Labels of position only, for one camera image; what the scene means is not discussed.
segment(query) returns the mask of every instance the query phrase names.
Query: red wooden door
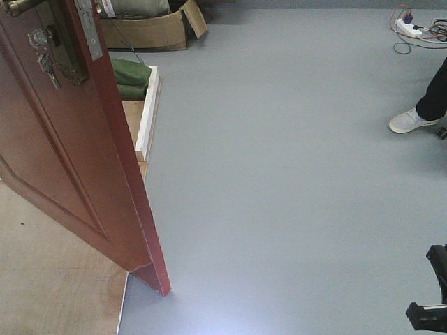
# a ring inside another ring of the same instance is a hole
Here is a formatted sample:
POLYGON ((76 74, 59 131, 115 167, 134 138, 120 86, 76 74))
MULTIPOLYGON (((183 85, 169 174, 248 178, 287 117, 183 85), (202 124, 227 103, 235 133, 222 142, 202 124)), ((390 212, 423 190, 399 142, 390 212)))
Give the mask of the red wooden door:
POLYGON ((104 39, 93 61, 74 0, 60 1, 87 73, 56 90, 28 34, 0 10, 0 172, 17 193, 162 295, 170 283, 104 39))

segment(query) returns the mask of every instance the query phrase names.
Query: green cloth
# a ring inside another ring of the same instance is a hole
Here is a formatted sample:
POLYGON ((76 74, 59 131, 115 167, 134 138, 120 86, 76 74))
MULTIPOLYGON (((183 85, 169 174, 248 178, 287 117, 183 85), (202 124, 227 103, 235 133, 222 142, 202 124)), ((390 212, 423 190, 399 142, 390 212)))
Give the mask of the green cloth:
POLYGON ((144 100, 151 68, 125 59, 111 58, 111 61, 121 98, 144 100))

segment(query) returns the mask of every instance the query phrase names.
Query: black pants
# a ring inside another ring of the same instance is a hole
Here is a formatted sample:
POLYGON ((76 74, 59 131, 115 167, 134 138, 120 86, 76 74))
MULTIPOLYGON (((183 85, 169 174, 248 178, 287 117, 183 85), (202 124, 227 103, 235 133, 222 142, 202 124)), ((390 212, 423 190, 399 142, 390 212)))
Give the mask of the black pants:
POLYGON ((427 93, 419 100, 416 110, 424 120, 442 118, 447 113, 447 58, 428 85, 427 93))

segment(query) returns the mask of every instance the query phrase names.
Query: door handle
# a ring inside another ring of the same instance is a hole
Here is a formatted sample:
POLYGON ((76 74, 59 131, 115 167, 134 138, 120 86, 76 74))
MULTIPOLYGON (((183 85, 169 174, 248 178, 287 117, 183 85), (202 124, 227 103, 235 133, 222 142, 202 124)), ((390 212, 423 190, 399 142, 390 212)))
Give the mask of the door handle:
MULTIPOLYGON (((78 86, 87 79, 84 63, 81 61, 78 43, 61 7, 60 0, 0 0, 3 10, 17 17, 30 8, 35 8, 42 29, 48 39, 48 47, 54 59, 54 65, 71 84, 78 86)), ((94 24, 93 8, 90 0, 75 0, 80 23, 84 31, 90 55, 93 61, 102 55, 98 32, 94 24)))
POLYGON ((0 0, 0 5, 3 10, 11 16, 18 16, 43 1, 44 0, 0 0))

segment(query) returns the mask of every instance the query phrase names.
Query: shoe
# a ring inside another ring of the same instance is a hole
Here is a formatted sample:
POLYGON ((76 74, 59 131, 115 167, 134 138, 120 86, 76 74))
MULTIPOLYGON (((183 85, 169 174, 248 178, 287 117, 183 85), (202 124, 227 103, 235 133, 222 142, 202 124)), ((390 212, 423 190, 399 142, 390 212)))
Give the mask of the shoe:
POLYGON ((419 127, 431 126, 439 120, 427 121, 420 117, 416 108, 411 108, 408 112, 401 113, 394 117, 388 127, 398 134, 409 133, 419 127))

